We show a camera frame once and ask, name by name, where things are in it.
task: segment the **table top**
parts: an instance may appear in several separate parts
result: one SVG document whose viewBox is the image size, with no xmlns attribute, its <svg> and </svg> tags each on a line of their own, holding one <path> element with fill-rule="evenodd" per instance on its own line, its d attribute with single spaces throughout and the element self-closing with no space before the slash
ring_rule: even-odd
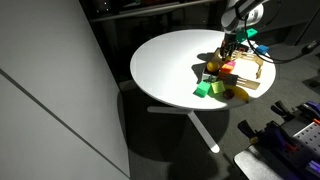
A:
<svg viewBox="0 0 320 180">
<path fill-rule="evenodd" d="M 245 102 L 238 98 L 226 100 L 221 95 L 201 98 L 194 94 L 207 64 L 204 57 L 214 53 L 223 38 L 224 32 L 213 30 L 182 30 L 157 36 L 140 46 L 132 56 L 132 77 L 146 94 L 174 107 L 222 110 L 243 105 Z M 275 75 L 274 64 L 264 62 L 260 78 L 253 79 L 260 82 L 258 89 L 243 88 L 250 96 L 249 101 L 263 95 L 271 87 Z"/>
</svg>

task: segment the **table leg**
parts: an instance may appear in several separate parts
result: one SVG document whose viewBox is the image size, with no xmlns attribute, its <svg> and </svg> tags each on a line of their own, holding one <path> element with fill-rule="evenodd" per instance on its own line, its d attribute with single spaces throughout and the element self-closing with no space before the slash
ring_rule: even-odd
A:
<svg viewBox="0 0 320 180">
<path fill-rule="evenodd" d="M 197 115 L 194 113 L 193 110 L 186 110 L 186 109 L 180 109 L 175 107 L 157 107 L 157 106 L 150 106 L 148 107 L 148 112 L 150 113 L 165 113 L 165 114 L 185 114 L 188 115 L 189 119 L 193 123 L 193 125 L 196 127 L 198 132 L 200 133 L 203 140 L 207 143 L 210 150 L 214 153 L 218 153 L 220 151 L 220 148 L 218 144 L 214 141 L 214 139 L 211 137 L 207 129 L 203 126 Z"/>
</svg>

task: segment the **gray floor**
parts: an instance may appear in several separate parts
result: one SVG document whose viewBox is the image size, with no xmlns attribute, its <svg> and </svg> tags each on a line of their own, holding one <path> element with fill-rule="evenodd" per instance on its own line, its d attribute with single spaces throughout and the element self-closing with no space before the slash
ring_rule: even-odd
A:
<svg viewBox="0 0 320 180">
<path fill-rule="evenodd" d="M 275 45 L 270 54 L 289 58 L 300 47 Z M 237 129 L 246 119 L 255 130 L 266 123 L 283 120 L 270 110 L 281 100 L 287 107 L 312 100 L 320 101 L 320 86 L 308 83 L 319 79 L 320 48 L 288 64 L 277 65 L 274 84 L 261 98 L 227 111 L 196 112 L 221 151 L 214 154 L 184 115 L 151 114 L 150 104 L 157 104 L 138 88 L 123 92 L 132 180 L 215 180 L 246 179 L 233 162 L 234 156 L 249 146 Z"/>
</svg>

